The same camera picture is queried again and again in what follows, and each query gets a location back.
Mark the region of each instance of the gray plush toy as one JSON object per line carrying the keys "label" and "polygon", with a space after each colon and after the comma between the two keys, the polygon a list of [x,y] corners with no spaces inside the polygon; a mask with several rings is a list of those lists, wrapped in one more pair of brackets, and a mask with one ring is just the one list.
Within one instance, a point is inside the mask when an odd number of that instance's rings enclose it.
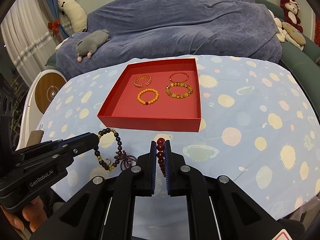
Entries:
{"label": "gray plush toy", "polygon": [[78,62],[82,61],[82,57],[88,56],[91,58],[97,49],[104,43],[110,40],[110,35],[107,30],[97,30],[90,33],[78,42],[76,52],[78,54]]}

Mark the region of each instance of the white plush toy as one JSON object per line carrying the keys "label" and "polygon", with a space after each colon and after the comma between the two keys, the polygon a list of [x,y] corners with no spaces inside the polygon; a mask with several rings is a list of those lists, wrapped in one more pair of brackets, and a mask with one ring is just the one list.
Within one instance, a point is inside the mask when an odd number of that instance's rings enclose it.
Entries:
{"label": "white plush toy", "polygon": [[74,32],[82,32],[87,28],[87,14],[75,0],[58,0],[59,9],[71,21]]}
{"label": "white plush toy", "polygon": [[284,42],[285,41],[285,33],[283,33],[281,21],[278,18],[275,18],[275,15],[273,14],[272,11],[269,10],[269,12],[278,27],[278,33],[276,33],[276,36],[280,42]]}
{"label": "white plush toy", "polygon": [[271,17],[274,19],[278,32],[276,33],[277,38],[280,42],[288,41],[297,48],[303,50],[306,40],[303,35],[292,25],[286,22],[281,22],[278,18],[275,18],[272,11],[270,11]]}

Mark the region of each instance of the amber bracelet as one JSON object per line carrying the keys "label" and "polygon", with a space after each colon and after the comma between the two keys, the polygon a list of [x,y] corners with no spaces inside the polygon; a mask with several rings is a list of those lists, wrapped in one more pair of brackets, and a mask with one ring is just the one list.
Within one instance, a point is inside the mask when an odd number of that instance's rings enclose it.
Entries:
{"label": "amber bracelet", "polygon": [[137,84],[137,82],[138,82],[140,79],[143,79],[143,78],[149,78],[148,82],[146,83],[146,86],[151,83],[151,77],[150,77],[149,75],[140,76],[140,77],[136,78],[136,80],[134,81],[134,85],[135,85],[137,88],[143,88],[143,85],[138,85],[138,84]]}
{"label": "amber bracelet", "polygon": [[[148,92],[148,91],[154,92],[154,93],[156,94],[156,97],[155,97],[154,99],[146,102],[146,101],[143,101],[143,100],[140,98],[140,96],[141,96],[143,93]],[[143,104],[143,105],[151,105],[151,104],[153,104],[154,102],[156,102],[156,101],[158,100],[158,97],[159,97],[159,93],[158,93],[157,90],[155,90],[155,89],[153,89],[153,88],[147,88],[147,89],[145,89],[145,90],[142,90],[142,91],[138,94],[137,100],[138,100],[141,104]]]}
{"label": "amber bracelet", "polygon": [[115,162],[112,163],[112,165],[109,165],[111,163],[111,160],[109,158],[106,158],[106,161],[108,161],[108,163],[106,163],[101,157],[101,154],[99,152],[99,147],[97,147],[94,149],[94,155],[98,158],[99,164],[106,171],[112,171],[115,167],[118,166],[118,164],[120,164],[121,171],[123,171],[123,168],[128,169],[128,168],[132,167],[132,161],[137,162],[137,158],[134,157],[133,155],[127,155],[125,150],[122,149],[121,139],[115,129],[111,129],[108,127],[106,129],[99,131],[99,133],[98,133],[99,140],[101,139],[102,136],[104,136],[105,134],[110,133],[110,132],[113,133],[113,135],[116,138],[117,144],[118,144],[118,151],[116,152],[117,155],[114,157]]}
{"label": "amber bracelet", "polygon": [[[183,95],[178,95],[178,94],[172,94],[170,92],[170,88],[171,87],[185,87],[187,88],[189,91],[187,93],[184,93]],[[185,83],[171,83],[170,85],[167,85],[166,89],[165,89],[165,92],[167,93],[167,95],[169,97],[172,97],[172,98],[186,98],[188,96],[190,96],[193,92],[192,88],[188,85],[188,84],[185,84]]]}

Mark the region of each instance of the human hand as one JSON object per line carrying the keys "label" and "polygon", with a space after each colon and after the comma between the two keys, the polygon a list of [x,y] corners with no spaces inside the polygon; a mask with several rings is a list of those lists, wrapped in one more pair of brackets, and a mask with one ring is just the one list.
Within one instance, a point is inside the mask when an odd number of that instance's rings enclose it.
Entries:
{"label": "human hand", "polygon": [[[8,212],[3,206],[1,206],[1,209],[12,226],[20,230],[25,228],[18,217]],[[30,222],[30,230],[32,232],[36,231],[48,219],[47,214],[43,209],[43,202],[39,196],[23,208],[22,215],[25,220]]]}

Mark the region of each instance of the red box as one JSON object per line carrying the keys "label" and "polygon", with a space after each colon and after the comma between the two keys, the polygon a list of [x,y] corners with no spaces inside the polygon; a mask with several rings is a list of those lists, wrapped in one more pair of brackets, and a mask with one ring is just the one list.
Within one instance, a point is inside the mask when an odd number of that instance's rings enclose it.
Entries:
{"label": "red box", "polygon": [[[166,86],[171,83],[169,77],[176,72],[189,75],[186,82],[193,93],[186,98],[171,98],[166,92]],[[151,83],[146,86],[148,79],[138,81],[143,88],[134,85],[134,80],[142,75],[150,75]],[[187,77],[177,74],[172,77],[175,82]],[[137,100],[138,93],[146,88],[159,92],[156,102],[143,105]],[[184,87],[172,87],[171,93],[184,94]],[[144,101],[155,97],[153,92],[141,95]],[[195,59],[167,59],[129,64],[122,72],[116,84],[104,101],[98,118],[107,127],[156,130],[156,131],[187,131],[198,132],[201,121],[200,91],[198,72]]]}

